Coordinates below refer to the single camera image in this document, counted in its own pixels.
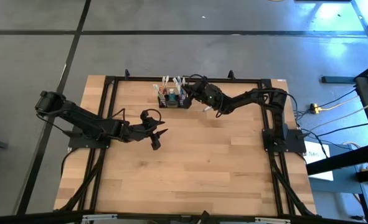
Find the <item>cable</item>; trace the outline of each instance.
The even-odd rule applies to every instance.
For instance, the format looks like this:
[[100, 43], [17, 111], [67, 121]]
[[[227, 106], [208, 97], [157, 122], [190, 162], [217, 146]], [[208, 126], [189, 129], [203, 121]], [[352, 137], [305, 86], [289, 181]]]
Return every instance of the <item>cable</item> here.
[[217, 113], [215, 114], [215, 118], [219, 118], [221, 117], [222, 113], [225, 112], [225, 110], [223, 112], [220, 113], [220, 110], [222, 108], [222, 103], [224, 102], [224, 94], [222, 93], [222, 91], [220, 90], [220, 94], [221, 94], [221, 104], [220, 104], [220, 108], [219, 110], [217, 111]]
[[357, 149], [359, 149], [361, 147], [360, 145], [358, 145], [355, 142], [344, 142], [343, 144], [352, 144], [353, 146], [357, 147]]
[[354, 96], [353, 98], [351, 98], [351, 99], [349, 99], [349, 100], [346, 100], [346, 101], [344, 101], [344, 102], [342, 102], [342, 103], [339, 103], [338, 105], [336, 105], [336, 106], [332, 106], [331, 108], [326, 108], [326, 109], [324, 109], [324, 108], [320, 108], [320, 106], [319, 107], [317, 107], [317, 108], [320, 108], [319, 110], [320, 111], [328, 111], [328, 110], [331, 110], [331, 109], [335, 109], [335, 108], [337, 108], [338, 106], [341, 106], [341, 105], [343, 105], [343, 104], [346, 104], [346, 103], [348, 103], [348, 102], [350, 102], [351, 100], [353, 100], [353, 99], [355, 99], [355, 98], [357, 98], [358, 96]]
[[64, 157], [64, 159], [62, 160], [62, 165], [60, 166], [60, 177], [62, 178], [62, 174], [64, 174], [64, 167], [65, 167], [65, 161], [66, 158], [68, 158], [69, 155], [71, 155], [71, 153], [75, 152], [77, 150], [77, 148], [72, 149], [70, 152], [68, 152], [66, 154], [66, 156]]
[[334, 146], [336, 146], [336, 147], [340, 147], [340, 148], [342, 148], [342, 149], [348, 149], [348, 147], [342, 147], [342, 146], [339, 146], [338, 144], [333, 143], [333, 142], [328, 141], [328, 140], [323, 140], [323, 139], [321, 139], [321, 141], [328, 142], [328, 143], [330, 143], [330, 144], [332, 144], [332, 145], [334, 145]]
[[314, 127], [314, 128], [311, 128], [311, 130], [310, 130], [310, 131], [315, 130], [316, 128], [319, 128], [319, 127], [321, 127], [321, 126], [324, 126], [325, 124], [329, 124], [329, 123], [332, 123], [332, 122], [334, 122], [334, 121], [338, 121], [338, 120], [340, 120], [340, 119], [343, 119], [343, 118], [346, 118], [346, 117], [348, 117], [348, 116], [351, 116], [351, 115], [353, 115], [353, 114], [355, 114], [355, 113], [358, 113], [358, 112], [360, 112], [360, 111], [362, 111], [362, 110], [364, 110], [364, 109], [366, 109], [366, 108], [368, 108], [368, 105], [366, 105], [365, 107], [363, 107], [363, 108], [361, 108], [361, 109], [359, 109], [359, 110], [357, 110], [357, 111], [355, 111], [355, 112], [352, 112], [352, 113], [347, 114], [347, 115], [345, 115], [345, 116], [341, 116], [340, 118], [333, 119], [333, 120], [331, 120], [331, 121], [328, 121], [328, 122], [325, 122], [325, 123], [323, 123], [323, 124], [320, 124], [320, 125], [318, 125], [318, 126], [316, 126], [316, 127]]
[[325, 103], [325, 104], [323, 104], [323, 105], [319, 106], [319, 108], [320, 108], [320, 107], [322, 107], [322, 106], [326, 106], [326, 105], [328, 105], [328, 104], [334, 103], [334, 102], [336, 102], [337, 100], [340, 100], [341, 98], [343, 98], [343, 97], [345, 97], [345, 96], [349, 95], [350, 93], [352, 93], [353, 91], [356, 91], [356, 90], [357, 90], [357, 89], [353, 89], [353, 90], [351, 90], [349, 93], [346, 93], [346, 94], [344, 94], [344, 95], [340, 96], [339, 98], [337, 98], [337, 99], [335, 99], [335, 100], [333, 100], [333, 101], [330, 101], [329, 103]]
[[361, 127], [361, 126], [365, 126], [365, 125], [368, 125], [368, 123], [358, 124], [358, 125], [354, 125], [354, 126], [350, 126], [350, 127], [345, 127], [345, 128], [339, 128], [339, 129], [336, 129], [334, 131], [330, 131], [328, 133], [320, 134], [320, 135], [318, 135], [318, 137], [321, 137], [321, 136], [324, 136], [324, 135], [327, 135], [327, 134], [331, 134], [331, 133], [335, 133], [336, 131], [341, 131], [341, 130], [345, 130], [345, 129], [349, 129], [349, 128]]
[[199, 78], [201, 78], [201, 79], [203, 79], [204, 77], [203, 76], [201, 76], [201, 75], [199, 75], [199, 74], [193, 74], [193, 75], [190, 75], [189, 76], [189, 78], [188, 78], [188, 83], [191, 81], [191, 78], [192, 77], [199, 77]]
[[295, 105], [296, 105], [296, 117], [298, 116], [298, 105], [297, 105], [297, 101], [296, 99], [294, 98], [294, 96], [292, 96], [291, 94], [287, 93], [287, 92], [284, 92], [282, 93], [281, 91], [278, 91], [278, 90], [256, 90], [255, 92], [259, 92], [259, 93], [271, 93], [271, 92], [277, 92], [277, 93], [281, 93], [281, 94], [285, 94], [285, 95], [288, 95], [290, 96], [290, 98], [293, 99], [293, 101], [295, 102]]
[[300, 156], [304, 160], [304, 162], [306, 163], [306, 165], [307, 165], [307, 160], [304, 158], [304, 156], [300, 152], [296, 152], [296, 154], [298, 156]]
[[323, 148], [322, 140], [320, 140], [320, 138], [315, 133], [313, 133], [312, 131], [309, 131], [309, 130], [304, 129], [304, 128], [301, 128], [301, 129], [304, 130], [304, 131], [308, 131], [308, 133], [306, 133], [306, 135], [311, 133], [316, 137], [316, 140], [318, 140], [319, 144], [321, 145], [321, 149], [322, 149], [323, 154], [325, 154], [326, 158], [329, 158], [329, 156], [326, 154], [325, 148]]
[[300, 113], [301, 116], [300, 117], [297, 116], [296, 117], [296, 121], [299, 121], [301, 118], [303, 118], [304, 115], [309, 114], [310, 113], [310, 109], [308, 109], [306, 111], [299, 111], [298, 113]]
[[145, 133], [145, 132], [147, 132], [149, 130], [152, 130], [153, 128], [157, 127], [160, 124], [160, 122], [161, 122], [161, 113], [158, 110], [156, 110], [156, 109], [147, 109], [145, 111], [155, 111], [155, 112], [157, 112], [157, 114], [159, 114], [159, 121], [158, 121], [158, 123], [155, 124], [152, 128], [146, 129], [145, 131], [133, 130], [134, 132]]
[[62, 128], [58, 127], [57, 125], [55, 125], [55, 124], [53, 124], [53, 123], [51, 123], [51, 122], [47, 121], [46, 119], [44, 119], [44, 118], [40, 117], [40, 115], [39, 115], [39, 114], [35, 114], [35, 115], [36, 115], [40, 120], [45, 121], [46, 123], [49, 123], [49, 124], [51, 124], [52, 126], [54, 126], [55, 128], [57, 128], [57, 129], [61, 130], [61, 132], [63, 132], [63, 133], [64, 133], [64, 134], [66, 134], [67, 136], [69, 136], [69, 135], [71, 134], [71, 132], [66, 131], [66, 130], [63, 130]]
[[114, 118], [115, 116], [119, 115], [121, 112], [123, 112], [123, 121], [126, 121], [126, 108], [123, 108], [123, 109], [119, 110], [119, 112], [113, 114], [112, 116], [110, 116], [108, 118], [102, 119], [101, 121], [110, 120], [110, 119]]

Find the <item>concrete floor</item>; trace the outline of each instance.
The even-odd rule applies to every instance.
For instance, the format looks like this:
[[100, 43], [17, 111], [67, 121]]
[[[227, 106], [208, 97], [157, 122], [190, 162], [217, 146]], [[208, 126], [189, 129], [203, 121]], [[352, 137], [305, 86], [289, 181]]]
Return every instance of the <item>concrete floor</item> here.
[[[0, 29], [74, 30], [84, 2], [2, 0]], [[350, 3], [293, 0], [93, 1], [84, 29], [363, 30]], [[0, 140], [9, 143], [7, 150], [0, 150], [0, 215], [14, 212], [42, 129], [34, 105], [41, 90], [56, 89], [71, 43], [72, 36], [62, 35], [0, 36]], [[81, 36], [64, 94], [79, 103], [87, 75], [123, 75], [126, 68], [132, 75], [160, 77], [193, 73], [226, 77], [232, 69], [240, 78], [287, 79], [299, 109], [305, 110], [310, 103], [331, 101], [352, 88], [322, 85], [321, 76], [354, 76], [367, 67], [366, 37]], [[360, 107], [360, 101], [354, 100], [332, 112], [306, 115], [300, 125], [312, 128]], [[316, 132], [365, 122], [365, 114], [359, 113]], [[60, 120], [56, 124], [71, 128]], [[337, 132], [325, 139], [366, 145], [368, 127]], [[52, 210], [67, 143], [67, 137], [52, 130], [28, 212]], [[324, 217], [347, 219], [362, 214], [348, 195], [314, 192], [314, 198]]]

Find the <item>black cable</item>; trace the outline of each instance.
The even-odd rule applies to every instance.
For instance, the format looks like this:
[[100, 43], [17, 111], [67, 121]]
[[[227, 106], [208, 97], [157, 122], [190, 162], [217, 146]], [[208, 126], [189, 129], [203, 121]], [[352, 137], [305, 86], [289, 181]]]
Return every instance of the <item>black cable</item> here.
[[123, 121], [126, 121], [126, 108], [123, 108], [123, 109], [119, 110], [119, 112], [113, 114], [112, 116], [110, 116], [108, 118], [102, 119], [101, 121], [110, 120], [110, 119], [114, 118], [115, 116], [119, 115], [121, 112], [123, 112]]
[[304, 158], [304, 156], [303, 156], [300, 152], [296, 152], [296, 154], [297, 154], [298, 156], [300, 156], [300, 157], [304, 160], [304, 162], [306, 163], [306, 165], [307, 165], [307, 161], [306, 161], [306, 159]]
[[199, 77], [199, 78], [201, 78], [201, 79], [203, 79], [203, 78], [204, 78], [203, 76], [201, 76], [201, 75], [199, 75], [199, 74], [193, 74], [193, 75], [190, 75], [190, 76], [189, 76], [188, 83], [190, 82], [190, 80], [191, 80], [191, 78], [192, 78], [192, 77]]
[[301, 118], [303, 118], [304, 115], [309, 114], [310, 110], [306, 110], [306, 111], [299, 111], [298, 113], [301, 114], [301, 116], [296, 117], [296, 121], [299, 121]]
[[134, 132], [145, 133], [145, 132], [147, 132], [149, 130], [152, 130], [153, 128], [157, 127], [160, 124], [160, 122], [161, 122], [161, 113], [158, 110], [156, 110], [156, 109], [147, 109], [145, 111], [155, 111], [155, 112], [157, 112], [157, 114], [159, 114], [159, 121], [158, 121], [158, 123], [155, 124], [152, 128], [146, 129], [145, 131], [133, 130]]
[[324, 135], [327, 135], [327, 134], [331, 134], [331, 133], [335, 133], [336, 131], [341, 131], [341, 130], [345, 130], [345, 129], [349, 129], [349, 128], [356, 128], [356, 127], [361, 127], [361, 126], [365, 126], [365, 125], [368, 125], [368, 123], [365, 123], [365, 124], [358, 124], [358, 125], [354, 125], [354, 126], [350, 126], [350, 127], [345, 127], [345, 128], [339, 128], [339, 129], [336, 129], [334, 131], [330, 131], [328, 133], [324, 133], [324, 134], [320, 134], [320, 135], [317, 135], [317, 137], [321, 137], [321, 136], [324, 136]]
[[75, 152], [77, 150], [77, 148], [72, 148], [72, 150], [70, 152], [68, 152], [66, 154], [66, 156], [64, 157], [64, 159], [62, 160], [62, 165], [60, 166], [60, 177], [62, 178], [62, 174], [64, 173], [64, 167], [65, 167], [65, 161], [66, 158], [68, 158], [69, 155], [71, 155], [71, 153]]
[[259, 92], [259, 93], [271, 93], [271, 92], [277, 92], [277, 93], [281, 93], [281, 94], [286, 94], [288, 95], [290, 98], [293, 99], [293, 101], [295, 102], [295, 106], [296, 106], [296, 117], [298, 116], [298, 105], [297, 105], [297, 101], [295, 99], [294, 96], [292, 96], [291, 94], [289, 94], [288, 92], [284, 92], [282, 93], [281, 91], [278, 91], [278, 90], [256, 90], [255, 92]]
[[348, 147], [342, 147], [342, 146], [339, 146], [338, 144], [333, 143], [333, 142], [328, 141], [328, 140], [323, 140], [323, 139], [321, 139], [321, 141], [328, 142], [328, 143], [330, 143], [330, 144], [332, 144], [332, 145], [334, 145], [334, 146], [336, 146], [336, 147], [340, 147], [340, 148], [342, 148], [342, 149], [349, 149]]
[[68, 135], [68, 136], [71, 134], [71, 132], [66, 131], [66, 130], [63, 130], [62, 128], [58, 127], [57, 125], [52, 124], [51, 122], [49, 122], [49, 121], [47, 121], [46, 119], [42, 118], [39, 114], [35, 114], [35, 115], [36, 115], [40, 120], [45, 121], [46, 123], [49, 123], [49, 124], [51, 124], [52, 126], [54, 126], [55, 128], [57, 128], [57, 129], [61, 130], [61, 132], [63, 132], [64, 134], [66, 134], [66, 135]]
[[353, 90], [351, 90], [349, 93], [346, 93], [346, 94], [344, 94], [344, 95], [340, 96], [339, 98], [337, 98], [337, 99], [335, 99], [335, 100], [333, 100], [333, 101], [330, 101], [329, 103], [325, 103], [325, 104], [323, 104], [323, 105], [321, 105], [321, 106], [318, 106], [318, 108], [320, 108], [320, 107], [322, 107], [322, 106], [326, 106], [326, 105], [331, 104], [331, 103], [334, 103], [334, 102], [336, 102], [337, 100], [340, 100], [341, 98], [343, 98], [343, 97], [345, 97], [345, 96], [349, 95], [350, 93], [352, 93], [352, 92], [353, 92], [353, 91], [355, 91], [355, 90], [356, 90], [356, 89], [353, 89]]
[[219, 118], [221, 117], [222, 113], [225, 112], [225, 110], [223, 112], [220, 113], [220, 110], [222, 108], [222, 103], [224, 102], [224, 94], [222, 93], [222, 91], [220, 90], [220, 94], [221, 94], [221, 104], [220, 104], [220, 108], [219, 110], [217, 111], [217, 113], [215, 114], [215, 118]]
[[304, 128], [301, 128], [301, 129], [304, 130], [304, 131], [308, 131], [309, 133], [313, 134], [316, 137], [316, 140], [318, 140], [319, 144], [321, 145], [323, 154], [325, 154], [326, 158], [329, 158], [329, 156], [326, 154], [325, 148], [323, 148], [322, 140], [320, 140], [320, 138], [315, 133], [313, 133], [312, 131], [309, 131], [309, 130], [304, 129]]

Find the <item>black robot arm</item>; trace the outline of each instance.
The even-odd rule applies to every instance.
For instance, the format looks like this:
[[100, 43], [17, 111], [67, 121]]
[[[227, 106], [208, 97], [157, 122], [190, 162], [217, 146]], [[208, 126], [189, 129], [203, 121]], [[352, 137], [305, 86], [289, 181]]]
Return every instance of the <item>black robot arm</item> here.
[[271, 129], [270, 138], [273, 143], [284, 144], [288, 132], [285, 124], [283, 110], [286, 103], [287, 92], [279, 88], [254, 88], [235, 97], [225, 95], [220, 88], [210, 84], [207, 77], [197, 79], [193, 84], [185, 84], [182, 89], [187, 93], [184, 106], [190, 107], [195, 99], [217, 111], [216, 117], [222, 114], [230, 114], [236, 108], [250, 103], [256, 103], [270, 110], [273, 116], [274, 127]]
[[164, 121], [161, 121], [161, 117], [159, 121], [148, 117], [148, 111], [156, 111], [154, 109], [144, 110], [141, 113], [142, 124], [130, 125], [130, 122], [126, 121], [124, 116], [123, 120], [112, 119], [114, 116], [104, 119], [66, 100], [66, 97], [62, 94], [43, 91], [40, 95], [41, 98], [35, 106], [38, 117], [60, 117], [82, 130], [81, 133], [64, 131], [69, 137], [82, 135], [96, 141], [116, 139], [121, 142], [140, 141], [144, 138], [151, 138], [152, 148], [153, 150], [157, 150], [161, 146], [159, 142], [160, 135], [167, 131], [165, 129], [153, 133], [158, 125], [164, 124]]

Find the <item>wooden tabletop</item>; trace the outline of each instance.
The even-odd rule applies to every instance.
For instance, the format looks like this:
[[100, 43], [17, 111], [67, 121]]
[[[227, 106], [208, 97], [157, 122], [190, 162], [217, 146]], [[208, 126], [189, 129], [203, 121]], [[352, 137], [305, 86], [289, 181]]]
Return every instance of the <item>wooden tabletop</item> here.
[[[97, 113], [104, 79], [103, 75], [88, 77], [81, 107]], [[220, 118], [215, 118], [212, 110], [203, 113], [205, 105], [195, 100], [188, 110], [159, 109], [152, 84], [120, 81], [113, 111], [126, 108], [126, 119], [138, 124], [143, 110], [158, 109], [166, 122], [158, 130], [169, 130], [161, 136], [157, 151], [152, 150], [150, 139], [111, 143], [106, 151], [96, 212], [200, 214], [207, 210], [214, 215], [277, 215], [268, 155], [262, 142], [260, 107], [250, 104]], [[229, 96], [257, 87], [248, 83], [216, 85]], [[288, 90], [285, 80], [272, 80], [272, 85]], [[158, 118], [156, 113], [149, 113]], [[289, 128], [296, 127], [289, 99], [285, 120]], [[89, 149], [79, 149], [66, 160], [55, 208], [65, 205], [82, 183], [88, 152]], [[315, 212], [304, 161], [293, 153], [285, 156], [292, 188]], [[282, 186], [280, 192], [288, 213]]]

